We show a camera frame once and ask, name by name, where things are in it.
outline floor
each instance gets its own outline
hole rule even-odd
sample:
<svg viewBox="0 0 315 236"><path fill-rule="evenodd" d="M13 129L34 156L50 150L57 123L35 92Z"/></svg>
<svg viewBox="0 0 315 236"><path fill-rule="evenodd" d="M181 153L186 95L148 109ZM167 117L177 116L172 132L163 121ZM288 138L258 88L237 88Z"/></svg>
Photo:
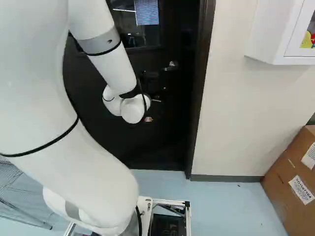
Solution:
<svg viewBox="0 0 315 236"><path fill-rule="evenodd" d="M191 202L193 236L287 236L259 183L190 182L182 172L133 171L143 196ZM1 236L62 236L0 219Z"/></svg>

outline wall cabinet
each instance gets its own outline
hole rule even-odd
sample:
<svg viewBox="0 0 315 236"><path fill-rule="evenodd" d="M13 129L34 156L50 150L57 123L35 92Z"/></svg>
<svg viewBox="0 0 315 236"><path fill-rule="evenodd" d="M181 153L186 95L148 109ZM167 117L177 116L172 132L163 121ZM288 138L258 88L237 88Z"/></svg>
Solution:
<svg viewBox="0 0 315 236"><path fill-rule="evenodd" d="M315 64L315 0L258 0L245 55L275 65Z"/></svg>

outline brown box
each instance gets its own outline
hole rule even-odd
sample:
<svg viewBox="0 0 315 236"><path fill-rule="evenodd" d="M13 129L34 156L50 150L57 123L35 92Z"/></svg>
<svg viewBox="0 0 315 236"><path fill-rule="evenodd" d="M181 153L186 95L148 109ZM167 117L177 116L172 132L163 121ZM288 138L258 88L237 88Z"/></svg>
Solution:
<svg viewBox="0 0 315 236"><path fill-rule="evenodd" d="M315 167L301 162L314 142L315 125L303 127L261 182L290 236L315 235Z"/></svg>

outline wire rack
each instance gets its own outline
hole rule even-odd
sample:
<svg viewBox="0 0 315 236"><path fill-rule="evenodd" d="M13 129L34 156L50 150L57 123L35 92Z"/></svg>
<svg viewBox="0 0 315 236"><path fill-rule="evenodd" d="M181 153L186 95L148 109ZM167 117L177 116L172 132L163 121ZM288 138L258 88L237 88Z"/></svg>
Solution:
<svg viewBox="0 0 315 236"><path fill-rule="evenodd" d="M51 229L53 214L42 197L42 186L0 157L0 217Z"/></svg>

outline door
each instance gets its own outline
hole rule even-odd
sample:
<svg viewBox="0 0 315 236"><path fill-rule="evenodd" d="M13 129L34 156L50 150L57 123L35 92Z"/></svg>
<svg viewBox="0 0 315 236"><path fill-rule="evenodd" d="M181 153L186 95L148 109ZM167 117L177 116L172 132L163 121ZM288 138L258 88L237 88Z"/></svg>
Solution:
<svg viewBox="0 0 315 236"><path fill-rule="evenodd" d="M315 1L304 0L286 57L315 57Z"/></svg>
<svg viewBox="0 0 315 236"><path fill-rule="evenodd" d="M101 97L106 83L71 37L63 65L69 98L92 137L129 168L184 170L198 2L107 2L152 106L138 124L109 113Z"/></svg>

